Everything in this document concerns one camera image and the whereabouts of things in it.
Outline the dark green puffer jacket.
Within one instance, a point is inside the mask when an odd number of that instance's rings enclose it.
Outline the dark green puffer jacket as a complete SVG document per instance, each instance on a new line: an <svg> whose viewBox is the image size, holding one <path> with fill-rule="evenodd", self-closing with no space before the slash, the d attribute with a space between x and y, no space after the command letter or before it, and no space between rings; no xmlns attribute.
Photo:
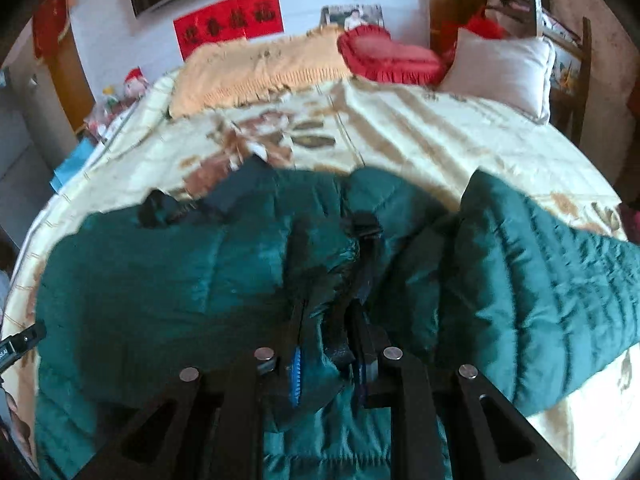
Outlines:
<svg viewBox="0 0 640 480"><path fill-rule="evenodd" d="M375 168L244 167L206 200L92 214L52 249L36 300L40 474L78 474L180 370L226 370L302 319L302 395L269 412L269 479L385 479L390 413L359 411L337 319L357 274L370 320L441 386L476 366L524 415L639 340L639 249L574 229L484 171L457 212Z"/></svg>

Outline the blue bag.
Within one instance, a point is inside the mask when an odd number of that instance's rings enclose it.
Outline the blue bag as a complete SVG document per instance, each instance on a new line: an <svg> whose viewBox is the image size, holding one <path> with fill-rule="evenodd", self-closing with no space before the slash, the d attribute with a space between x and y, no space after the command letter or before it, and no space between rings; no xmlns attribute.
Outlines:
<svg viewBox="0 0 640 480"><path fill-rule="evenodd" d="M52 190L55 193L61 191L61 188L78 173L79 170L91 156L96 144L87 138L83 138L76 148L64 159L53 171L53 177L50 181Z"/></svg>

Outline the grey refrigerator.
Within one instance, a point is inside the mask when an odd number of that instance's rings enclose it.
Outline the grey refrigerator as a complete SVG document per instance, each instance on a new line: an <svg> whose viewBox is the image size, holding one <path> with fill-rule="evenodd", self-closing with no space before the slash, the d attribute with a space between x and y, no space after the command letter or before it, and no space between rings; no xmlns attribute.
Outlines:
<svg viewBox="0 0 640 480"><path fill-rule="evenodd" d="M53 195L53 170L75 137L44 70L1 71L1 233L20 248Z"/></svg>

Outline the plush doll with red hat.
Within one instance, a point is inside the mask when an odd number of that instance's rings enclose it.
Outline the plush doll with red hat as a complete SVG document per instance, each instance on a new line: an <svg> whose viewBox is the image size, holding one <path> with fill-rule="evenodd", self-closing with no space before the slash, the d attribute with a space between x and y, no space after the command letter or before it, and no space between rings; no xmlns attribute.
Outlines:
<svg viewBox="0 0 640 480"><path fill-rule="evenodd" d="M140 67L130 70L124 81L124 96L127 100L138 100L144 96L149 88L149 81L146 80Z"/></svg>

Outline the orange fringed pillow cover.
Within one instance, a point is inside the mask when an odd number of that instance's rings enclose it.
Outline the orange fringed pillow cover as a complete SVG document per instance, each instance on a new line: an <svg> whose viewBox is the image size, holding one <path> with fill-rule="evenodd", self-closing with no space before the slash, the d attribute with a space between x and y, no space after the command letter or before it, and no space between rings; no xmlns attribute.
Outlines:
<svg viewBox="0 0 640 480"><path fill-rule="evenodd" d="M348 78L352 72L337 49L342 33L339 27L326 25L300 36L266 42L241 38L203 44L179 70L170 116L253 104L281 90L295 91Z"/></svg>

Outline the red heart-shaped cushion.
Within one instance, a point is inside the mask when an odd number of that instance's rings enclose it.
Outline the red heart-shaped cushion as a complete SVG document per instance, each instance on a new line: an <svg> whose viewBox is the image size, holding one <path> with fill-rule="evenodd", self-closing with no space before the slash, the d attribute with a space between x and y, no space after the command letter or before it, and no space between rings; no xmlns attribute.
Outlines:
<svg viewBox="0 0 640 480"><path fill-rule="evenodd" d="M401 44L378 25L360 25L337 38L337 50L350 71L379 84L439 84L447 65L432 50Z"/></svg>

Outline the white satin pillow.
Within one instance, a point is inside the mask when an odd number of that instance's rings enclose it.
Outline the white satin pillow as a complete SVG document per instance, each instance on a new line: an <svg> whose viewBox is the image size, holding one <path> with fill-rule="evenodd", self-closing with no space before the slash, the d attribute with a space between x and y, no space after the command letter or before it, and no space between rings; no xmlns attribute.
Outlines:
<svg viewBox="0 0 640 480"><path fill-rule="evenodd" d="M485 39L462 28L454 62L439 89L506 104L544 125L551 115L554 62L547 38Z"/></svg>

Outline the red banner with characters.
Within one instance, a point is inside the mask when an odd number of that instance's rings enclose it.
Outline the red banner with characters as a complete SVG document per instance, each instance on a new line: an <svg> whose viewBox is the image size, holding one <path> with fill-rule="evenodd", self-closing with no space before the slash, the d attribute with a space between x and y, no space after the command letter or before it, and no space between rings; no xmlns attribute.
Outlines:
<svg viewBox="0 0 640 480"><path fill-rule="evenodd" d="M177 18L174 29L184 60L203 44L284 31L280 0L222 0Z"/></svg>

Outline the framed photo on wall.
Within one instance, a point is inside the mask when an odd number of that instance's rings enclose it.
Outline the framed photo on wall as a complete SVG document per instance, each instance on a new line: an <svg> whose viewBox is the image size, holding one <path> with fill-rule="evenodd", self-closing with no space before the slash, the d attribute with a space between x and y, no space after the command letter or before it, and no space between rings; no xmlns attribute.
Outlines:
<svg viewBox="0 0 640 480"><path fill-rule="evenodd" d="M338 4L324 6L320 13L320 24L335 24L345 30L362 25L384 26L382 6L377 4Z"/></svg>

